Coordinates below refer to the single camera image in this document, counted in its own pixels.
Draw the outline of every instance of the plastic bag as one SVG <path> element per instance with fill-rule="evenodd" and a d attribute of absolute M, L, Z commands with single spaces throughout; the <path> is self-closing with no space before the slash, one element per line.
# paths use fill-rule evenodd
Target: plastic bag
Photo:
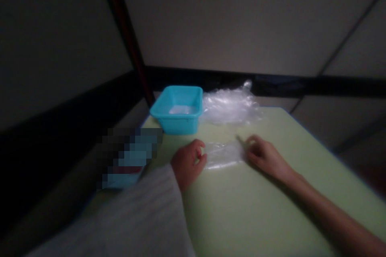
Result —
<path fill-rule="evenodd" d="M 244 162 L 245 152 L 238 141 L 206 143 L 207 163 L 204 169 L 222 169 Z"/>
<path fill-rule="evenodd" d="M 251 93 L 252 81 L 238 89 L 220 89 L 203 94 L 201 122 L 243 125 L 259 115 L 259 104 Z"/>

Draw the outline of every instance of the blue plastic container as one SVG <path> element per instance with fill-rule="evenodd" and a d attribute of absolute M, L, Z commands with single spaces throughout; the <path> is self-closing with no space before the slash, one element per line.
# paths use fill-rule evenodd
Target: blue plastic container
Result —
<path fill-rule="evenodd" d="M 192 135 L 202 114 L 202 88 L 168 86 L 150 109 L 168 135 Z"/>

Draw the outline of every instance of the white sleeve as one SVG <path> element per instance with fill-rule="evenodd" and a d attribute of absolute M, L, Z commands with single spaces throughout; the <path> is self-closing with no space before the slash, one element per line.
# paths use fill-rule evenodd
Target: white sleeve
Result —
<path fill-rule="evenodd" d="M 28 256 L 194 256 L 170 164 Z"/>

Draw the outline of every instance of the green table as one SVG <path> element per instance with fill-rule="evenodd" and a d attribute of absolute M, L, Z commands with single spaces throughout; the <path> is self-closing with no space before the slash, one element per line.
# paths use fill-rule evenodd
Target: green table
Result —
<path fill-rule="evenodd" d="M 281 108 L 261 108 L 263 119 L 244 127 L 202 124 L 196 135 L 164 135 L 147 173 L 170 161 L 195 138 L 226 143 L 259 134 L 316 189 L 386 240 L 386 204 Z M 144 128 L 159 127 L 149 117 Z M 183 194 L 197 256 L 334 256 L 312 219 L 288 195 L 246 163 L 204 170 Z"/>

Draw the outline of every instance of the hand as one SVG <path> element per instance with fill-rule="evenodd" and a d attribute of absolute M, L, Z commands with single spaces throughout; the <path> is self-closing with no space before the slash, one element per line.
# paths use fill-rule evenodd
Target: hand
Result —
<path fill-rule="evenodd" d="M 197 179 L 205 167 L 207 154 L 201 155 L 202 147 L 205 147 L 205 143 L 195 139 L 190 144 L 179 148 L 170 162 L 181 192 Z"/>
<path fill-rule="evenodd" d="M 251 135 L 246 143 L 252 143 L 247 151 L 248 159 L 263 172 L 285 184 L 297 176 L 297 173 L 287 164 L 273 144 L 257 135 Z"/>

